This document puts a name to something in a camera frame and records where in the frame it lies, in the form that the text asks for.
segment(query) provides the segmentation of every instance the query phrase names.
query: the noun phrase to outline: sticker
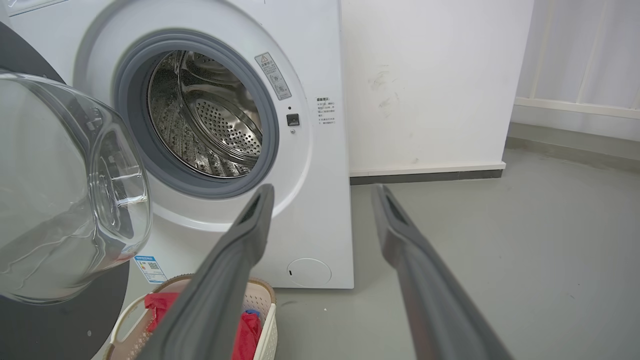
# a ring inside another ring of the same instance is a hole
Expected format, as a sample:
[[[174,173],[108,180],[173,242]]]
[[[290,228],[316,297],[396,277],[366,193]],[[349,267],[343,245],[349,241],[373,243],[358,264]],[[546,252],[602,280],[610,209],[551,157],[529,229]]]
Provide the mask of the sticker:
[[[316,97],[320,125],[335,124],[335,102],[328,97]]]
[[[264,74],[269,78],[269,82],[271,83],[271,86],[273,86],[273,91],[276,92],[278,100],[284,100],[291,97],[289,87],[284,81],[282,73],[280,73],[280,69],[278,69],[278,65],[273,61],[271,55],[269,55],[269,53],[258,55],[255,57],[255,61],[258,62],[258,65],[260,65]]]
[[[166,281],[164,272],[158,265],[158,262],[153,256],[135,256],[134,259],[138,263],[138,267],[147,277],[147,281],[152,284],[158,284]]]

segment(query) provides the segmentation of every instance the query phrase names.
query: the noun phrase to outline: red cloth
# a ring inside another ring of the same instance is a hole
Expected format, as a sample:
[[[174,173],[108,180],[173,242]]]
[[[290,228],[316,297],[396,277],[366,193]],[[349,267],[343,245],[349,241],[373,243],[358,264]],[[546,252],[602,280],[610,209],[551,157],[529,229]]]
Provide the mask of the red cloth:
[[[242,313],[231,360],[252,360],[255,349],[258,347],[261,332],[262,325],[258,315]]]
[[[178,295],[180,293],[151,293],[145,296],[145,308],[153,311],[153,320],[147,327],[148,332],[153,332],[156,329]],[[262,324],[260,324],[258,315],[242,313],[236,331],[232,360],[252,360],[261,333]]]
[[[145,308],[153,311],[153,319],[147,327],[148,332],[153,332],[156,329],[178,295],[180,293],[151,293],[145,296]]]

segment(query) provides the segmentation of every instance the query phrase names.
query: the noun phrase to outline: concrete floor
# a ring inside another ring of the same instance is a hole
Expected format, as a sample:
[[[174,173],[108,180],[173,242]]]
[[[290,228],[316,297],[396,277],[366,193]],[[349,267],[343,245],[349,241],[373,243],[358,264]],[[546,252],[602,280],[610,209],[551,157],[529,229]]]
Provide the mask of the concrete floor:
[[[502,179],[389,188],[515,359],[640,358],[640,176],[504,161]],[[352,187],[351,205],[356,287],[277,290],[276,360],[415,358],[371,187]],[[153,288],[131,270],[126,304]]]

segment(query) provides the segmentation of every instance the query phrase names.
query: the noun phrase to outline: front-loading washing machine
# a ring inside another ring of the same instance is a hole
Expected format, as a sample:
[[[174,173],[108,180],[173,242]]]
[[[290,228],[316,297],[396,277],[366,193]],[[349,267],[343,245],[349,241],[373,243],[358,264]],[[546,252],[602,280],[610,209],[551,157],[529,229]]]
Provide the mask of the front-loading washing machine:
[[[150,281],[194,272],[271,183],[252,274],[353,287],[338,0],[9,4],[10,26],[64,82],[124,118],[153,201],[139,254],[161,269]]]

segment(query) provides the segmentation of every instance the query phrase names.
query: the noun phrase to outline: baseboard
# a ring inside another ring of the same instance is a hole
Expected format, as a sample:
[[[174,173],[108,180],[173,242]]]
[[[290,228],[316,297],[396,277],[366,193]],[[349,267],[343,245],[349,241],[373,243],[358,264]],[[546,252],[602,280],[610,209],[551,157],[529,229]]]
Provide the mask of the baseboard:
[[[422,174],[439,174],[445,172],[475,172],[484,170],[504,170],[506,164],[503,161],[495,163],[472,163],[469,165],[456,166],[440,166],[425,168],[395,168],[395,169],[376,169],[376,170],[352,170],[350,177],[368,177],[368,176],[395,176],[395,175],[422,175]]]
[[[505,148],[640,174],[640,142],[631,140],[511,123]]]
[[[358,176],[350,179],[351,185],[424,183],[428,181],[452,181],[471,179],[497,179],[502,177],[502,169],[456,172],[430,172],[425,174],[401,174],[382,176]]]

